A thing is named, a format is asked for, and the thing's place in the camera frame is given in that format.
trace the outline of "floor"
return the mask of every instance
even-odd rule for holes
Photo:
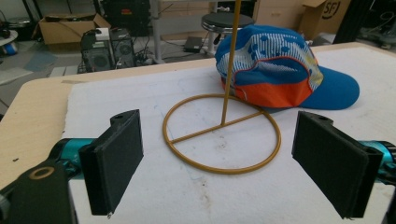
[[[380,47],[378,43],[372,41],[358,40],[366,44]],[[162,41],[162,57],[166,63],[175,63],[190,60],[199,60],[210,57],[201,50],[200,53],[184,52],[183,45],[185,40]],[[148,59],[138,66],[149,66],[154,58],[154,44],[152,38],[138,37],[134,42],[134,51],[145,52],[144,56]],[[0,101],[10,105],[17,95],[21,86],[34,79],[48,78],[55,67],[76,66],[81,63],[81,53],[79,51],[70,51],[67,53],[55,53],[49,51],[43,42],[22,41],[18,42],[18,53],[12,56],[3,56],[0,58],[0,80],[2,74],[6,72],[15,72],[28,74],[20,77],[10,83],[0,85]],[[0,115],[7,113],[7,106],[0,102]]]

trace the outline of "vertical metal rod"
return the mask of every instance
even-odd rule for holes
[[[236,32],[238,31],[238,26],[239,26],[240,11],[241,11],[241,0],[236,0],[235,10],[233,12],[233,36],[231,38],[230,59],[228,60],[227,81],[225,85],[224,104],[223,104],[223,111],[222,111],[221,124],[220,124],[222,126],[225,124],[225,118],[227,115],[228,97],[230,96],[231,77],[233,75],[233,55],[235,53]]]

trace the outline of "stool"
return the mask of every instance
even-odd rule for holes
[[[239,15],[238,29],[244,28],[245,26],[253,23],[253,19],[241,14]],[[219,12],[204,15],[201,20],[201,25],[207,31],[219,34],[214,41],[212,41],[213,38],[209,38],[206,52],[214,54],[214,45],[219,43],[221,35],[230,35],[233,33],[233,13]]]

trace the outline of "circular wire base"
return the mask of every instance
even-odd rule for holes
[[[241,100],[239,98],[233,97],[233,96],[229,96],[228,98],[231,99],[231,100],[235,100],[235,101],[244,103],[245,105],[252,106],[255,109],[257,109],[258,112],[255,113],[255,114],[243,117],[241,119],[232,120],[232,121],[226,122],[224,124],[220,124],[219,126],[215,126],[215,127],[212,127],[212,128],[206,129],[206,130],[202,130],[202,131],[200,131],[198,133],[192,133],[192,134],[189,134],[189,135],[186,135],[186,136],[183,136],[183,137],[179,137],[178,139],[174,139],[174,140],[170,140],[169,139],[168,133],[167,133],[167,128],[166,128],[167,127],[167,123],[168,123],[168,120],[171,117],[171,115],[179,107],[181,107],[182,105],[184,105],[184,104],[186,104],[188,102],[191,102],[191,101],[194,101],[194,100],[198,100],[198,99],[203,99],[203,98],[224,98],[224,97],[225,97],[224,94],[196,95],[196,96],[192,96],[190,98],[187,98],[187,99],[179,102],[178,104],[174,105],[169,110],[169,112],[166,114],[165,118],[163,119],[163,137],[164,137],[164,139],[166,141],[166,144],[184,162],[186,162],[189,165],[192,165],[192,166],[194,166],[194,167],[196,167],[198,169],[207,171],[207,172],[211,172],[211,173],[215,173],[215,174],[222,174],[222,175],[239,175],[239,174],[252,172],[252,171],[255,171],[257,169],[262,168],[263,166],[268,164],[276,156],[277,152],[280,149],[280,143],[281,143],[280,130],[279,130],[275,120],[266,111],[264,111],[263,109],[261,109],[258,106],[251,105],[251,104],[249,104],[249,103],[247,103],[247,102],[245,102],[245,101],[243,101],[243,100]],[[251,118],[257,117],[259,115],[264,115],[271,122],[271,124],[273,125],[273,127],[275,129],[275,132],[276,132],[276,146],[275,146],[274,150],[272,151],[271,155],[269,155],[265,160],[263,160],[263,161],[261,161],[261,162],[259,162],[257,164],[254,164],[254,165],[251,165],[251,166],[248,166],[248,167],[237,168],[237,169],[223,169],[223,168],[218,168],[218,167],[207,166],[207,165],[201,164],[201,163],[199,163],[197,161],[191,160],[190,158],[188,158],[185,155],[183,155],[180,151],[178,151],[177,148],[175,147],[175,143],[177,143],[177,142],[181,142],[181,141],[193,138],[195,136],[198,136],[198,135],[201,135],[201,134],[204,134],[204,133],[209,133],[209,132],[215,131],[217,129],[221,129],[223,127],[235,124],[237,122],[241,122],[241,121],[246,120],[246,119],[251,119]]]

